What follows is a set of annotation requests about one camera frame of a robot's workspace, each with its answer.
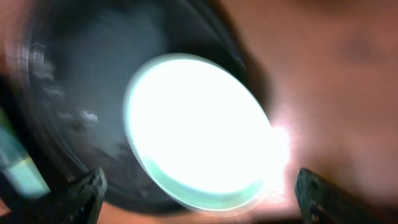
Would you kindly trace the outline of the mint plate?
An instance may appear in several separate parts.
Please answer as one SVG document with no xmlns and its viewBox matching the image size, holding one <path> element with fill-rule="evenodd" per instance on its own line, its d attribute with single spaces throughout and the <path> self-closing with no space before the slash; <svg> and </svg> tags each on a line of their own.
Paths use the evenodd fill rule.
<svg viewBox="0 0 398 224">
<path fill-rule="evenodd" d="M 126 88 L 123 124 L 141 167 L 178 203 L 225 212 L 266 196 L 277 161 L 271 124 L 217 63 L 192 54 L 145 62 Z"/>
</svg>

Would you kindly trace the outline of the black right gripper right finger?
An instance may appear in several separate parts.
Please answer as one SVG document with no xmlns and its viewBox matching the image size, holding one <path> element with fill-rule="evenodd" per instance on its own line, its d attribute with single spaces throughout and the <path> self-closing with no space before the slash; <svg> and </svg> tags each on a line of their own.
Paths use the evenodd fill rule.
<svg viewBox="0 0 398 224">
<path fill-rule="evenodd" d="M 298 172 L 295 195 L 306 224 L 389 222 L 388 218 L 376 213 L 358 198 L 307 168 L 301 168 Z"/>
</svg>

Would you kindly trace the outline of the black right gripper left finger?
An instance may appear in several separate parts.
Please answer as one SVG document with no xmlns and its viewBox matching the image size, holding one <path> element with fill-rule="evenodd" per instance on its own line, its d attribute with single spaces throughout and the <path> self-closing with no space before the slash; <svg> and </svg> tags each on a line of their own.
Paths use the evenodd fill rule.
<svg viewBox="0 0 398 224">
<path fill-rule="evenodd" d="M 91 170 L 63 189 L 26 205 L 18 211 L 18 222 L 96 224 L 106 189 L 103 170 Z"/>
</svg>

